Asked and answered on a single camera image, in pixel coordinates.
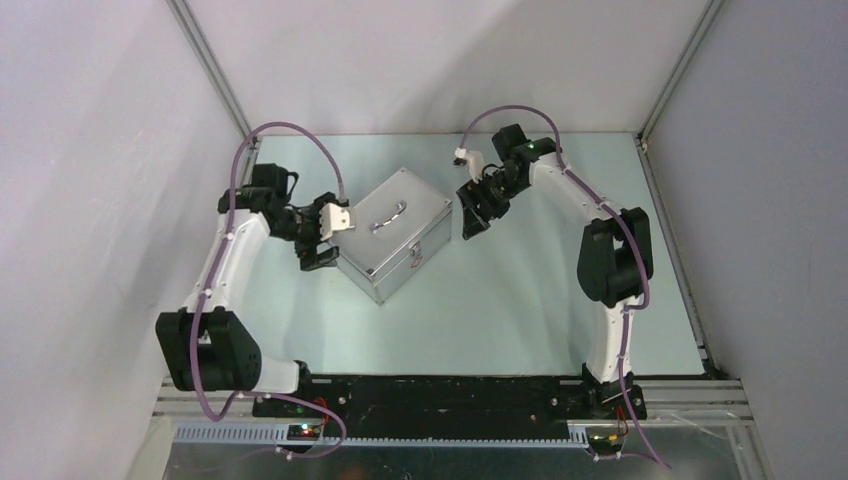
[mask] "light blue tabletop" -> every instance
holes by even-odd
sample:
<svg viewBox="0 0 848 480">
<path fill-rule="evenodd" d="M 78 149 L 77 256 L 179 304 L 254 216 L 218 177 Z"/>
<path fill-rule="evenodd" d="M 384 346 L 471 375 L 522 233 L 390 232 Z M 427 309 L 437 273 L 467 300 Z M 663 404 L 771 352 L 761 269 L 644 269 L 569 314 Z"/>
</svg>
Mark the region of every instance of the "light blue tabletop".
<svg viewBox="0 0 848 480">
<path fill-rule="evenodd" d="M 529 135 L 539 138 L 545 135 Z M 344 175 L 351 204 L 401 167 L 453 203 L 453 239 L 377 306 L 335 268 L 303 273 L 291 243 L 269 240 L 248 285 L 245 318 L 258 324 L 263 352 L 307 362 L 316 373 L 575 375 L 589 351 L 597 304 L 577 284 L 583 225 L 566 221 L 533 189 L 487 232 L 463 241 L 453 167 L 459 135 L 321 137 Z M 468 147 L 498 163 L 491 135 Z M 629 134 L 565 134 L 575 169 L 607 197 L 651 217 L 655 274 L 651 305 L 634 319 L 637 375 L 700 374 L 700 356 L 657 214 Z M 336 191 L 335 176 L 306 138 L 265 137 L 259 163 L 300 174 L 293 203 Z"/>
</svg>

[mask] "box handle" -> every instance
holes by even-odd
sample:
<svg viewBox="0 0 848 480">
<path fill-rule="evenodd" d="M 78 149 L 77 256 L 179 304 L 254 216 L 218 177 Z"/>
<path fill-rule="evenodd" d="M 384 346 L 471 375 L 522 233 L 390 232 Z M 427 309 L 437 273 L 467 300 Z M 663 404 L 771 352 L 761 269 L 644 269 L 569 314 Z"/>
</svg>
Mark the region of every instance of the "box handle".
<svg viewBox="0 0 848 480">
<path fill-rule="evenodd" d="M 397 220 L 397 217 L 399 217 L 400 214 L 403 213 L 405 210 L 406 210 L 406 202 L 404 200 L 399 201 L 397 212 L 395 212 L 394 215 L 392 215 L 390 218 L 386 219 L 385 221 L 375 222 L 373 225 L 371 225 L 371 233 L 377 233 L 377 231 L 380 230 L 381 228 L 388 227 L 389 224 L 391 224 L 392 222 Z"/>
</svg>

